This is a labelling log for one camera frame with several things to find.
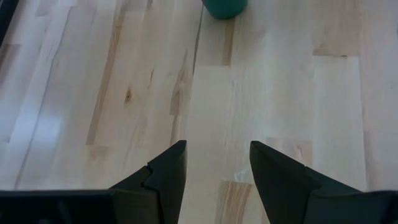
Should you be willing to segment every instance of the wooden floor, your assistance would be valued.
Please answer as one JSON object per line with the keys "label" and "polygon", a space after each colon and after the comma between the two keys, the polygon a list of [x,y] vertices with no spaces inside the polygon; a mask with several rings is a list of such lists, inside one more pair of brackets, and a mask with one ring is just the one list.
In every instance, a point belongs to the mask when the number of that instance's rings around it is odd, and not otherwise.
{"label": "wooden floor", "polygon": [[188,140],[180,223],[267,223],[260,140],[398,189],[398,1],[21,0],[0,51],[0,189],[101,189]]}

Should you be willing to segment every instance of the teal object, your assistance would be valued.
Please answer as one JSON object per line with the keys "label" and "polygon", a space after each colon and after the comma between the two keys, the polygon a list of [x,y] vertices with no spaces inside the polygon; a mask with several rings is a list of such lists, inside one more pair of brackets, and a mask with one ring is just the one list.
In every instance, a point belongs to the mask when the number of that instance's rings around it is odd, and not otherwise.
{"label": "teal object", "polygon": [[230,19],[239,15],[248,5],[248,0],[202,0],[210,15],[217,19]]}

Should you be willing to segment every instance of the black plastic part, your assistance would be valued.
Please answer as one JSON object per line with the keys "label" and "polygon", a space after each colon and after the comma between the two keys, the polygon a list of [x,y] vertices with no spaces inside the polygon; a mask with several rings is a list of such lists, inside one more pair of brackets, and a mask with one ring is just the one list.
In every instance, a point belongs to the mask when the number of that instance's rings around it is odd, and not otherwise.
{"label": "black plastic part", "polygon": [[253,141],[254,181],[271,224],[394,223],[398,193],[362,193]]}
{"label": "black plastic part", "polygon": [[177,224],[186,156],[180,141],[109,190],[0,191],[0,223]]}
{"label": "black plastic part", "polygon": [[0,45],[2,44],[19,0],[0,0]]}

